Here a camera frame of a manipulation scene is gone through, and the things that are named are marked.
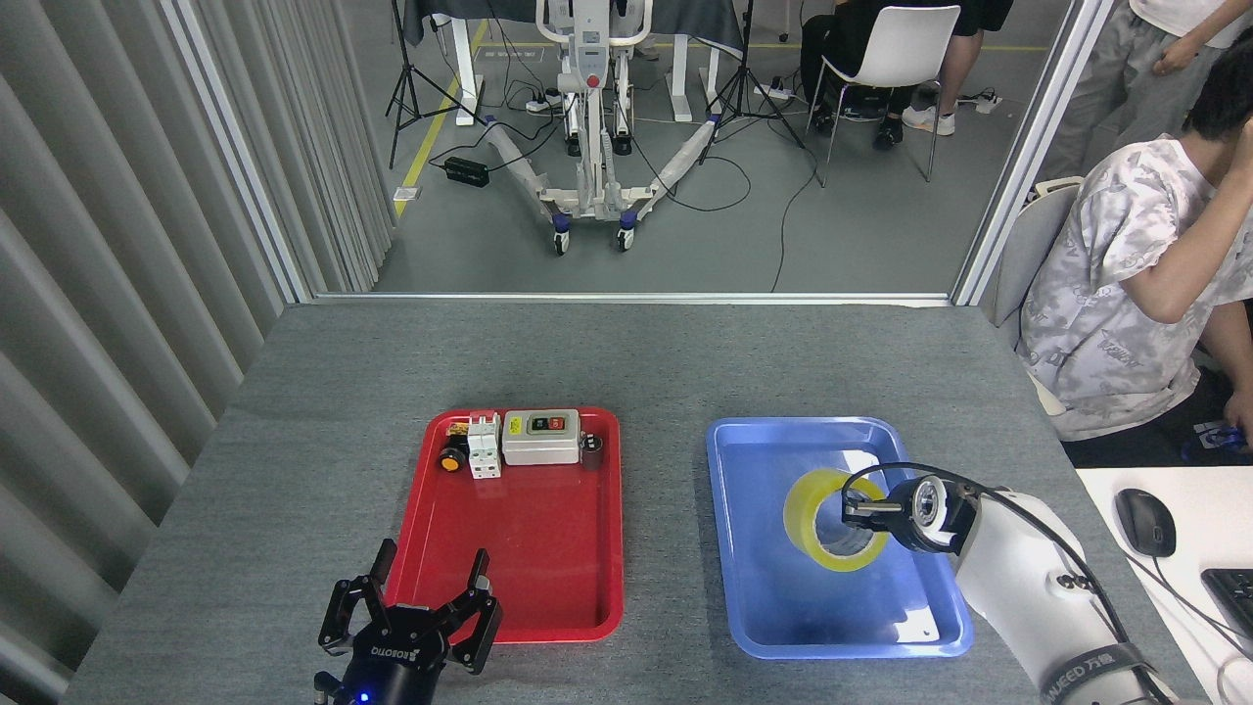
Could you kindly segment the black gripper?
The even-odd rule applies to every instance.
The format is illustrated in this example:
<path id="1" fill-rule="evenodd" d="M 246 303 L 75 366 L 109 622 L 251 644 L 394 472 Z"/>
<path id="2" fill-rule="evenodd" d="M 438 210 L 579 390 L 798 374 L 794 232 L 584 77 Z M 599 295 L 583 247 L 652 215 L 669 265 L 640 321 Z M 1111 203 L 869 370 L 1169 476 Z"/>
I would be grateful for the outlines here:
<path id="1" fill-rule="evenodd" d="M 487 579 L 487 550 L 477 550 L 467 586 L 450 607 L 455 629 L 474 621 L 472 631 L 450 646 L 436 611 L 383 604 L 395 553 L 397 543 L 383 538 L 367 574 L 333 585 L 318 642 L 331 655 L 350 652 L 350 662 L 341 677 L 323 674 L 325 704 L 431 704 L 449 650 L 471 675 L 481 674 L 487 662 L 504 617 Z M 350 634 L 350 619 L 361 601 L 370 622 Z"/>
<path id="2" fill-rule="evenodd" d="M 890 503 L 898 503 L 900 508 L 895 513 L 888 513 L 888 518 L 881 518 L 883 508 L 881 500 L 872 498 L 843 498 L 842 522 L 856 530 L 886 530 L 895 541 L 908 550 L 926 550 L 917 523 L 913 522 L 913 495 L 920 487 L 920 478 L 895 485 L 887 493 Z"/>

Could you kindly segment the person's hand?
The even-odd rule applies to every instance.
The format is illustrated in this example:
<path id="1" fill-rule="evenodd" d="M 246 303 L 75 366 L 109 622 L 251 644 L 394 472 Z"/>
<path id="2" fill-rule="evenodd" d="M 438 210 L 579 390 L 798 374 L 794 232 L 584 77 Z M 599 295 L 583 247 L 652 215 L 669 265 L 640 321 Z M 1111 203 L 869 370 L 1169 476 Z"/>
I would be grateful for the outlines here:
<path id="1" fill-rule="evenodd" d="M 1239 430 L 1245 445 L 1249 445 L 1253 440 L 1252 409 L 1252 387 L 1250 384 L 1244 384 L 1244 387 L 1233 389 L 1233 393 L 1230 393 L 1230 397 L 1225 402 L 1225 414 L 1223 414 L 1227 427 Z"/>

